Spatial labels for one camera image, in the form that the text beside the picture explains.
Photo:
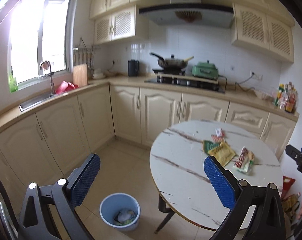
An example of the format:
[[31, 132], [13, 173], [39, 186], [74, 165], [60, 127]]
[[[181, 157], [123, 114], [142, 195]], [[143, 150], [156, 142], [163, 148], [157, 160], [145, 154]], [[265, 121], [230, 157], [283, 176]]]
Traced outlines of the light green snack packet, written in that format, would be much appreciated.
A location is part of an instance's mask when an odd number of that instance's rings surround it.
[[226, 142], [221, 142], [219, 146], [209, 150], [208, 154], [214, 156], [223, 167], [236, 156], [235, 151]]

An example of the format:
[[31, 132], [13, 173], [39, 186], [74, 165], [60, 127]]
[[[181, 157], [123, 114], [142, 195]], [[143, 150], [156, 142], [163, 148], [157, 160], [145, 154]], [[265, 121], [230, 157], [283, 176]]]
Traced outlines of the red white snack wrapper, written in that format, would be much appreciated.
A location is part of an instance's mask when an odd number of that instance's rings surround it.
[[254, 164], [255, 155], [246, 147], [241, 149], [240, 155], [233, 165], [233, 169], [244, 174], [248, 174]]

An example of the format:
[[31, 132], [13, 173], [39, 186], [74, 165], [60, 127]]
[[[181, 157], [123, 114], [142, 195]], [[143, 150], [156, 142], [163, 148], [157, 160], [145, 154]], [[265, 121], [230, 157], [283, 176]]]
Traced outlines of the red patterned small packet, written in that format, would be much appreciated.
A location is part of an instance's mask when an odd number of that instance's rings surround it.
[[224, 137], [218, 137], [215, 134], [212, 134], [211, 137], [215, 143], [225, 142]]

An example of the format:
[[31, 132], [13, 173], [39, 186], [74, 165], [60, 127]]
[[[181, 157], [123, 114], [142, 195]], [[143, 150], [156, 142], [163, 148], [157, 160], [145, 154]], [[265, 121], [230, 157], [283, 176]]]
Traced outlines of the dark green snack packet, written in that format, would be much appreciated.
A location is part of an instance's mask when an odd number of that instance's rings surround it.
[[213, 148], [215, 148], [219, 145], [220, 145], [219, 142], [212, 142], [212, 141], [204, 140], [203, 141], [203, 151], [204, 151], [204, 153], [208, 154], [208, 152], [210, 150], [212, 150]]

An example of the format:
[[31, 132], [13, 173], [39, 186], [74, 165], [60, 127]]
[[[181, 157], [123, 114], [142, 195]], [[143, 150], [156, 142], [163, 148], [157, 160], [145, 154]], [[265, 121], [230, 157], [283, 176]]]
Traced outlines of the blue plastic trash bucket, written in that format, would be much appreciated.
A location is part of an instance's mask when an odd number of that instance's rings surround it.
[[138, 201], [126, 193], [113, 193], [105, 197], [100, 206], [101, 219], [118, 231], [133, 231], [140, 221], [141, 208]]

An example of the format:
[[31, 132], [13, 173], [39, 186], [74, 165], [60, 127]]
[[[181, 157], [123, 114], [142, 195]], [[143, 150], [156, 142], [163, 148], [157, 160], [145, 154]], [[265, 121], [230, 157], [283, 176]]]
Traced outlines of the lower kitchen cabinets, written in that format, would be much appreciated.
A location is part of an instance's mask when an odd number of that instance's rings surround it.
[[251, 92], [106, 80], [0, 116], [0, 160], [21, 189], [31, 178], [44, 183], [66, 174], [113, 137], [150, 146], [167, 127], [190, 120], [244, 128], [279, 157], [298, 118]]

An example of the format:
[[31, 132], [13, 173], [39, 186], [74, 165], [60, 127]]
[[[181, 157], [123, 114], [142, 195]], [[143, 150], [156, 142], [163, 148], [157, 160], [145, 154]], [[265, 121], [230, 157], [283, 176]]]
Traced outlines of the kitchen cabinets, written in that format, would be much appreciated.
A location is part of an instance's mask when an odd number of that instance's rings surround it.
[[231, 43], [294, 61], [294, 19], [279, 0], [91, 0], [90, 19], [133, 6], [156, 24], [231, 28]]
[[44, 183], [66, 174], [113, 137], [150, 146], [167, 127], [190, 120], [244, 128], [279, 157], [298, 118], [251, 92], [106, 80], [0, 116], [0, 160], [21, 189], [31, 178]]

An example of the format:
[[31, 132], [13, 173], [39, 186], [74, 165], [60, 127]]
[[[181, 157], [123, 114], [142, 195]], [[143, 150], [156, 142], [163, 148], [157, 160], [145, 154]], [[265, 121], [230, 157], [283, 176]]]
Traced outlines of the condiment bottles group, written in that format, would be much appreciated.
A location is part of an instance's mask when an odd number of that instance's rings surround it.
[[297, 100], [298, 92], [292, 82], [286, 84], [281, 83], [279, 85], [274, 102], [278, 109], [293, 114], [296, 109]]

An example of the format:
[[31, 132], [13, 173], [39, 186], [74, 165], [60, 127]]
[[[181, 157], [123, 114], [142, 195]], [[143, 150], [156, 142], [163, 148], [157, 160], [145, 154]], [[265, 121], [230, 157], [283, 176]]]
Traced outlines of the steel sink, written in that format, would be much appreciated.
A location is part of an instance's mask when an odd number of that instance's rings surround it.
[[56, 96], [57, 96], [57, 94], [43, 93], [41, 95], [35, 96], [35, 97], [21, 103], [19, 105], [19, 109], [20, 109], [21, 112], [23, 112], [25, 110], [28, 110], [28, 109], [30, 109], [30, 108], [32, 108], [32, 107], [34, 107], [34, 106], [36, 106], [40, 103], [43, 103], [43, 102], [45, 102], [45, 101], [47, 101], [51, 98], [54, 98]]

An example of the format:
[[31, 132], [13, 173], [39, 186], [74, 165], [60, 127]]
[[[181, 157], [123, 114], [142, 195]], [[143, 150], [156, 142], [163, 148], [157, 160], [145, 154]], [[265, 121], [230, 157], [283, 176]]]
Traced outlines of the red plastic basin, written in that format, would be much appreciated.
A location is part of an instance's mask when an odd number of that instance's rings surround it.
[[78, 85], [75, 85], [71, 82], [62, 81], [59, 87], [55, 90], [55, 94], [58, 95], [58, 94], [66, 93], [70, 90], [74, 90], [77, 88], [79, 88]]

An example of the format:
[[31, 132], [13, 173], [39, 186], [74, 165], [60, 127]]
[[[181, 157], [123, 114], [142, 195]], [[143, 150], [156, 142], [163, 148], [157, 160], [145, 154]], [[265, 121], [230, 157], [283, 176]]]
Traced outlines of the stacked white bowls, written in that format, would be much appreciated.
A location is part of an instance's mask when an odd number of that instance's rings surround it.
[[102, 70], [101, 69], [95, 69], [94, 70], [94, 73], [92, 74], [92, 78], [94, 79], [94, 80], [100, 80], [100, 79], [103, 79], [103, 78], [105, 78], [106, 76], [105, 76], [105, 74], [102, 72]]

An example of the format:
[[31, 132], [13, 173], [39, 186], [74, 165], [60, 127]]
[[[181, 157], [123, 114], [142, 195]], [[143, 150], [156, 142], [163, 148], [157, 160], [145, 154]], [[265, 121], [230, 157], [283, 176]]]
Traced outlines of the green electric cooker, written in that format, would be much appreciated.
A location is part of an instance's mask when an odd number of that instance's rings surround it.
[[219, 77], [219, 72], [214, 63], [210, 61], [198, 62], [196, 65], [192, 66], [191, 73], [194, 77], [201, 77], [205, 79], [217, 80]]

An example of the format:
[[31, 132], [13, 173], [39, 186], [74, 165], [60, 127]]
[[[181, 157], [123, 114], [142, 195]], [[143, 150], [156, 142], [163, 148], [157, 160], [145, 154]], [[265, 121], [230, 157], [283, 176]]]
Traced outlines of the green dish soap bottle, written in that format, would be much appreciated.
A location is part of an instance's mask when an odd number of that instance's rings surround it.
[[9, 91], [10, 91], [10, 93], [14, 93], [14, 92], [18, 91], [18, 84], [17, 84], [16, 78], [13, 77], [12, 74], [9, 75]]

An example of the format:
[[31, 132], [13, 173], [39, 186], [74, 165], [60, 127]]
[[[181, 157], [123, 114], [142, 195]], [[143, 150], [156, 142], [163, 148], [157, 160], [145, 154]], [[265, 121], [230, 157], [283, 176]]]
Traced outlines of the sink faucet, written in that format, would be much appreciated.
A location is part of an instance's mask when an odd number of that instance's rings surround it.
[[49, 72], [47, 74], [44, 74], [43, 77], [49, 77], [50, 79], [50, 95], [54, 96], [55, 95], [55, 85], [54, 85], [54, 80], [53, 80], [53, 75], [54, 72], [52, 72], [52, 67], [49, 61], [42, 61], [39, 65], [40, 70], [48, 70]]

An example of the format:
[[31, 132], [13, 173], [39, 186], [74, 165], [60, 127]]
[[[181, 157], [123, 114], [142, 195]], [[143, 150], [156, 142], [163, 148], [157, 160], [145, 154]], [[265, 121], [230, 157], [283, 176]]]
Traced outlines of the black electric kettle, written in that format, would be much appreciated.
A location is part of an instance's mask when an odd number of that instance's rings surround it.
[[129, 60], [127, 74], [129, 77], [136, 77], [139, 75], [140, 62], [138, 60]]

